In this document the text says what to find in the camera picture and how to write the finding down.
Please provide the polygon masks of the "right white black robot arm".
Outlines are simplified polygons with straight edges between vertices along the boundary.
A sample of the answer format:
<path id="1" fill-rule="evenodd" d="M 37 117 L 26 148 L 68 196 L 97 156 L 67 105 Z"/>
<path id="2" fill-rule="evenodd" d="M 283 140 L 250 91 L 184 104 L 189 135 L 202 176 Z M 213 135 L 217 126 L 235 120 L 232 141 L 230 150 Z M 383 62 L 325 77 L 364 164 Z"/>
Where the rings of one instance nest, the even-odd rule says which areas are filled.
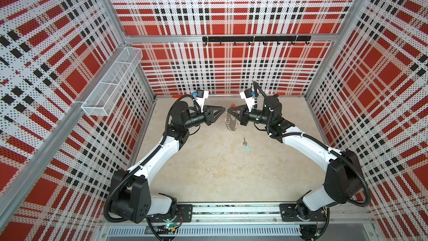
<path id="1" fill-rule="evenodd" d="M 240 97 L 245 104 L 229 108 L 228 114 L 242 126 L 250 122 L 264 125 L 264 131 L 271 139 L 293 147 L 325 172 L 323 184 L 296 201 L 297 218 L 309 221 L 316 212 L 338 204 L 350 203 L 359 207 L 371 204 L 371 191 L 354 152 L 333 148 L 304 133 L 283 117 L 279 96 L 266 95 L 257 82 L 242 91 Z"/>

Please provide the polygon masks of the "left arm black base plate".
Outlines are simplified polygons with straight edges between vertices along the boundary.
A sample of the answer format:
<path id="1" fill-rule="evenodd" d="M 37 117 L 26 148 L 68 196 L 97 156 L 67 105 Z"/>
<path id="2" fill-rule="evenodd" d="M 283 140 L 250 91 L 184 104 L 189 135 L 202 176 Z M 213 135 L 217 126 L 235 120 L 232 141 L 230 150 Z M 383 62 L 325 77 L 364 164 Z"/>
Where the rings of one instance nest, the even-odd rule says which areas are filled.
<path id="1" fill-rule="evenodd" d="M 150 215 L 148 218 L 152 223 L 188 223 L 192 220 L 192 204 L 173 204 L 168 213 Z"/>

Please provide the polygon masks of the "grey key organizer red handle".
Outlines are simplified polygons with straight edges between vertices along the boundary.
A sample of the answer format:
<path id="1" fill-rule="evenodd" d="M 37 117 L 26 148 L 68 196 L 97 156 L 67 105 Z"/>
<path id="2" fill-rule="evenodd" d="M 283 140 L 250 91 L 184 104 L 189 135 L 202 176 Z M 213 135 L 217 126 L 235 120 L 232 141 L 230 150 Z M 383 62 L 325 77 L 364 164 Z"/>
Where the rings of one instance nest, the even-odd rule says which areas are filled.
<path id="1" fill-rule="evenodd" d="M 237 122 L 236 118 L 232 116 L 229 112 L 227 112 L 226 118 L 225 118 L 226 128 L 231 132 L 236 131 L 236 122 Z"/>

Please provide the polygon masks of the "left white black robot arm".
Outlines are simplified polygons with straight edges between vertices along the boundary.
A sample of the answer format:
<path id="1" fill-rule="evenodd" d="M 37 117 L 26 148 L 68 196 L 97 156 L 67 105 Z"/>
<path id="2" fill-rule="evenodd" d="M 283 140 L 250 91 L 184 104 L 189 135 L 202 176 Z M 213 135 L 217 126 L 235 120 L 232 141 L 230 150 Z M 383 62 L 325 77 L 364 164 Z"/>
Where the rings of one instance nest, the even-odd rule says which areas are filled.
<path id="1" fill-rule="evenodd" d="M 167 113 L 157 145 L 135 165 L 113 174 L 103 210 L 108 222 L 140 223 L 157 215 L 165 221 L 174 220 L 178 214 L 176 198 L 153 195 L 149 187 L 165 163 L 184 146 L 191 135 L 190 128 L 209 126 L 225 112 L 224 107 L 205 105 L 208 96 L 208 91 L 197 90 L 178 98 Z"/>

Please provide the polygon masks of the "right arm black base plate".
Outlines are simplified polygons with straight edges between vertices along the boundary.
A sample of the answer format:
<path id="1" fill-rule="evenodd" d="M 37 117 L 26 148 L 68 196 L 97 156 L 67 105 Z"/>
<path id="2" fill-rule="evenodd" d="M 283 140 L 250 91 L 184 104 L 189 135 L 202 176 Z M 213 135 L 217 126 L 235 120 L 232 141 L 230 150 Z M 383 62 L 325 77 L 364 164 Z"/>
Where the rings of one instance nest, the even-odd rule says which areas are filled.
<path id="1" fill-rule="evenodd" d="M 327 213 L 323 208 L 311 211 L 297 203 L 280 204 L 280 215 L 283 222 L 325 222 Z"/>

